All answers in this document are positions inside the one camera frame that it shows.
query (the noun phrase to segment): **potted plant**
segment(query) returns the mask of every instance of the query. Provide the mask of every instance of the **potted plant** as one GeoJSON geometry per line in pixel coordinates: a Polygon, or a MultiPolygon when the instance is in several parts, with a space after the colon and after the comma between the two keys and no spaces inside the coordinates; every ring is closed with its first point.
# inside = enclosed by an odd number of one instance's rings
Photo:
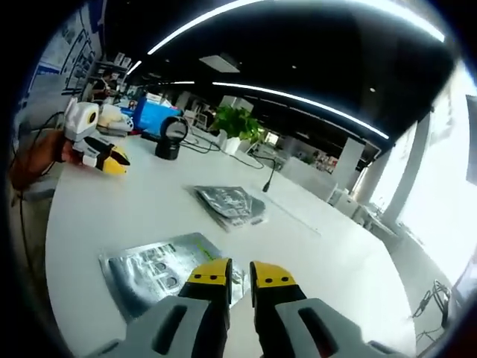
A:
{"type": "Polygon", "coordinates": [[[212,129],[223,129],[227,133],[224,151],[228,154],[234,154],[242,140],[248,139],[251,144],[259,140],[259,129],[262,129],[262,127],[248,110],[223,106],[217,109],[212,129]]]}

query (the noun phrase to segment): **black ceiling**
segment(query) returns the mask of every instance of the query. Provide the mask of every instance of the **black ceiling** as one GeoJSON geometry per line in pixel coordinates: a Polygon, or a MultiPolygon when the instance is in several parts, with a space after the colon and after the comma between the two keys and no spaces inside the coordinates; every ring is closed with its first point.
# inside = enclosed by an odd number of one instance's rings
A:
{"type": "MultiPolygon", "coordinates": [[[[147,56],[154,45],[181,25],[231,1],[109,0],[107,53],[114,57],[121,51],[133,61],[143,61],[131,75],[133,80],[157,82],[149,75],[154,73],[161,81],[195,81],[193,86],[169,88],[189,90],[213,104],[224,94],[258,97],[247,100],[253,102],[254,114],[265,126],[338,155],[350,134],[319,118],[387,150],[429,112],[452,71],[453,59],[446,43],[402,20],[350,3],[343,6],[342,1],[249,4],[199,24],[147,56]],[[199,61],[221,53],[240,63],[240,73],[220,73],[199,61]],[[212,81],[309,98],[361,119],[390,139],[309,104],[212,86],[212,81]]],[[[366,162],[377,152],[368,147],[366,162]]]]}

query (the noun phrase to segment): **white flower pot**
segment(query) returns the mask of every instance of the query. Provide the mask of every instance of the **white flower pot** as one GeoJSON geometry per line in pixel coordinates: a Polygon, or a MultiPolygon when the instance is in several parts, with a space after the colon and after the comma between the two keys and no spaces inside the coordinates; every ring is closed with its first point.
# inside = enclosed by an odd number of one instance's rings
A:
{"type": "Polygon", "coordinates": [[[239,149],[240,142],[240,138],[238,137],[227,139],[227,141],[225,142],[224,152],[229,155],[234,155],[237,149],[239,149]]]}

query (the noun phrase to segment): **microphone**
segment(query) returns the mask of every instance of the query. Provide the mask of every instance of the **microphone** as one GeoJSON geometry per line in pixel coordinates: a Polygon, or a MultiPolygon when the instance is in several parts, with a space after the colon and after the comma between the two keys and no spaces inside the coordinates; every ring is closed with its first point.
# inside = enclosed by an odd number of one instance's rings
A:
{"type": "Polygon", "coordinates": [[[252,155],[255,158],[271,160],[272,162],[274,162],[274,167],[271,170],[270,178],[268,179],[268,182],[263,186],[263,189],[262,189],[263,192],[267,192],[270,189],[271,180],[274,177],[274,172],[275,172],[275,168],[277,167],[277,162],[274,158],[259,157],[258,155],[255,155],[255,154],[252,154],[252,155]]]}

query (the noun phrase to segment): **office desk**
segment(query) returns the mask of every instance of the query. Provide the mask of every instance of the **office desk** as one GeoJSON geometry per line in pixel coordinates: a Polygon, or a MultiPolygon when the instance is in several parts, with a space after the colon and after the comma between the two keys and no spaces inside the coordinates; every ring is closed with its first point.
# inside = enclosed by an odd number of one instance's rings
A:
{"type": "MultiPolygon", "coordinates": [[[[309,297],[319,297],[375,340],[415,354],[405,290],[383,244],[349,218],[282,177],[220,152],[181,148],[176,161],[154,144],[122,140],[131,167],[124,176],[67,166],[58,183],[46,238],[46,276],[54,315],[75,355],[123,339],[126,324],[108,292],[98,255],[199,231],[248,268],[251,260],[288,269],[309,297]],[[268,221],[227,233],[184,188],[243,186],[265,201],[268,221]]],[[[237,153],[249,163],[254,159],[237,153]]],[[[250,293],[231,309],[225,357],[260,357],[250,293]]]]}

